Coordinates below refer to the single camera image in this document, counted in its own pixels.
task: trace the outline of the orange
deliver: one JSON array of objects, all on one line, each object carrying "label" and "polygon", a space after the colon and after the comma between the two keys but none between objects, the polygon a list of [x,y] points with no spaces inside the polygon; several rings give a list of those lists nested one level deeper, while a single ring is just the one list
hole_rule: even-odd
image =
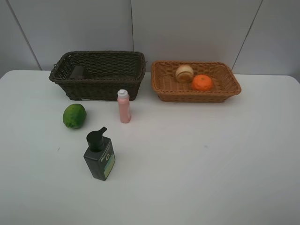
[{"label": "orange", "polygon": [[193,90],[211,90],[212,89],[212,80],[207,75],[197,75],[192,81]]}]

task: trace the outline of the white table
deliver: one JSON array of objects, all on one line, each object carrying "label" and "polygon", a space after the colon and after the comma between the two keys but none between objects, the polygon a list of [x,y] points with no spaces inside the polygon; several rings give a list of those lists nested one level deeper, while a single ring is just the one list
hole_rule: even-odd
[{"label": "white table", "polygon": [[[88,116],[62,123],[74,102],[49,71],[0,79],[1,225],[298,225],[300,84],[236,75],[242,93],[221,104],[166,103],[146,74],[119,122],[116,102],[82,101]],[[116,163],[107,181],[83,159],[102,126]]]}]

